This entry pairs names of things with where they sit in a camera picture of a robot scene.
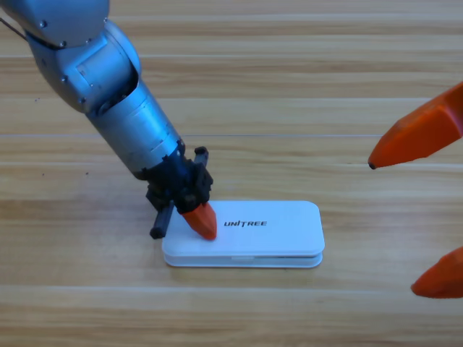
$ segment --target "wooden table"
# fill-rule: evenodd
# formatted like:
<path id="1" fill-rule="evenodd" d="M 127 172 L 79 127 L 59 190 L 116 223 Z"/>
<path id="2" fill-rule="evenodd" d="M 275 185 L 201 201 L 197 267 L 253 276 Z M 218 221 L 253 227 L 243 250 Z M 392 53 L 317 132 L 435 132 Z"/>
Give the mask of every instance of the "wooden table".
<path id="1" fill-rule="evenodd" d="M 452 347 L 463 300 L 409 287 L 463 245 L 463 142 L 371 171 L 463 80 L 461 0 L 113 0 L 213 199 L 310 200 L 314 270 L 167 267 L 153 208 L 0 28 L 0 346 Z"/>

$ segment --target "robotic arm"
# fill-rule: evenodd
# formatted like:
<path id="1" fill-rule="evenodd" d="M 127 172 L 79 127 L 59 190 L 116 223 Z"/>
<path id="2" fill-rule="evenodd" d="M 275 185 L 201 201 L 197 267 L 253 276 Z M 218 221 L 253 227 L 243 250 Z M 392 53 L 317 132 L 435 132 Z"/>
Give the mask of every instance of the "robotic arm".
<path id="1" fill-rule="evenodd" d="M 158 211 L 151 236 L 165 236 L 175 206 L 203 238 L 216 237 L 207 150 L 185 144 L 143 82 L 135 47 L 109 15 L 109 0 L 0 0 L 25 31 L 53 90 L 87 116 L 135 178 L 148 182 Z"/>

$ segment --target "white box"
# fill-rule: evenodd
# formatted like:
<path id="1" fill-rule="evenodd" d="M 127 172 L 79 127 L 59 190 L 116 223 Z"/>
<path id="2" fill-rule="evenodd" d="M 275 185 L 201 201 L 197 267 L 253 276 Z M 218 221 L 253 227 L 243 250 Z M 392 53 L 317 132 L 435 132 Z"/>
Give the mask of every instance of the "white box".
<path id="1" fill-rule="evenodd" d="M 307 201 L 218 201 L 217 238 L 203 239 L 176 209 L 162 241 L 176 267 L 315 267 L 325 248 L 318 207 Z"/>

